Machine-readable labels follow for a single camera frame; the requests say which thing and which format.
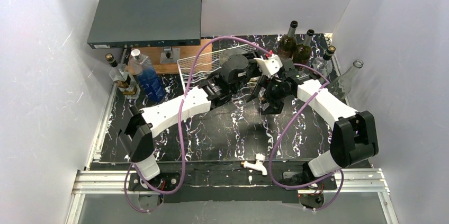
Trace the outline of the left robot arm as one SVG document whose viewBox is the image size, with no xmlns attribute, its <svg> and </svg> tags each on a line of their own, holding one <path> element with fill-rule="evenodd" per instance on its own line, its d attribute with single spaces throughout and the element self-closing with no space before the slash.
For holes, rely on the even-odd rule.
<svg viewBox="0 0 449 224">
<path fill-rule="evenodd" d="M 118 137 L 142 180 L 149 181 L 160 174 L 154 138 L 175 124 L 230 102 L 251 78 L 261 75 L 258 57 L 254 51 L 232 55 L 218 70 L 188 90 L 186 96 L 143 109 L 129 108 Z"/>
</svg>

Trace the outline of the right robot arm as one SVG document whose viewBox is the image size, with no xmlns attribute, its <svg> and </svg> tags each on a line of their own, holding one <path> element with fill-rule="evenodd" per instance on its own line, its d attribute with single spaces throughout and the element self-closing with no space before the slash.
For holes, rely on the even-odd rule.
<svg viewBox="0 0 449 224">
<path fill-rule="evenodd" d="M 258 58 L 257 64 L 263 76 L 272 78 L 282 73 L 281 81 L 265 90 L 266 100 L 280 93 L 293 95 L 304 102 L 302 109 L 310 106 L 332 129 L 330 149 L 306 162 L 302 171 L 293 179 L 292 189 L 309 186 L 329 177 L 333 172 L 347 168 L 378 154 L 379 146 L 375 119 L 369 111 L 359 112 L 329 93 L 326 83 L 315 77 L 302 77 L 290 60 L 281 61 L 274 55 L 269 59 Z"/>
</svg>

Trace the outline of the blue square glass bottle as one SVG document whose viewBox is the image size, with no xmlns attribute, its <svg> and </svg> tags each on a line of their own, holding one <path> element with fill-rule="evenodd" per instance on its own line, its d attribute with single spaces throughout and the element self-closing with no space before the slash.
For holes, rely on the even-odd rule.
<svg viewBox="0 0 449 224">
<path fill-rule="evenodd" d="M 155 103 L 161 102 L 166 95 L 166 91 L 150 58 L 144 55 L 139 49 L 131 50 L 130 55 L 129 66 L 136 75 L 146 95 Z"/>
</svg>

